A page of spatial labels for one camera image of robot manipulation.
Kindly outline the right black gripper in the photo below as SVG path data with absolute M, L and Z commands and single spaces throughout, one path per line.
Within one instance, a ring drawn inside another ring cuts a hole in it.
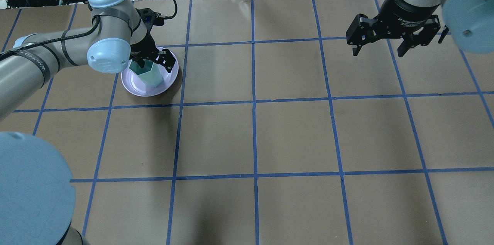
M 363 46 L 383 38 L 401 38 L 398 57 L 412 48 L 424 46 L 425 37 L 434 36 L 442 28 L 434 12 L 438 6 L 419 7 L 406 0 L 385 0 L 378 14 L 371 18 L 357 14 L 346 31 L 346 41 L 357 56 Z

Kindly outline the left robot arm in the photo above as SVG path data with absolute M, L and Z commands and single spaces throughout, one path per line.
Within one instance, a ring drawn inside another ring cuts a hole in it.
M 91 27 L 30 34 L 1 54 L 1 119 L 60 70 L 89 65 L 100 73 L 130 73 L 160 94 L 174 83 L 179 64 L 155 44 L 150 30 L 167 16 L 136 9 L 131 0 L 87 0 Z M 41 138 L 1 132 L 1 244 L 86 245 L 72 227 L 76 191 L 69 164 Z

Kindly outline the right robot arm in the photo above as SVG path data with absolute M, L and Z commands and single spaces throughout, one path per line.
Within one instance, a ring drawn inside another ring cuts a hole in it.
M 357 56 L 361 48 L 381 39 L 402 39 L 402 57 L 411 48 L 427 46 L 443 29 L 459 49 L 468 53 L 492 53 L 494 0 L 385 0 L 374 18 L 358 14 L 346 32 L 347 44 Z

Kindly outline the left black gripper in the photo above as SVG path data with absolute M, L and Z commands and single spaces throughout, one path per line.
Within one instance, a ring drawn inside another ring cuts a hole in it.
M 175 66 L 175 56 L 169 49 L 157 49 L 154 38 L 146 33 L 141 41 L 130 45 L 129 58 L 134 61 L 140 69 L 145 68 L 146 60 L 154 61 L 164 67 L 167 73 L 171 73 Z

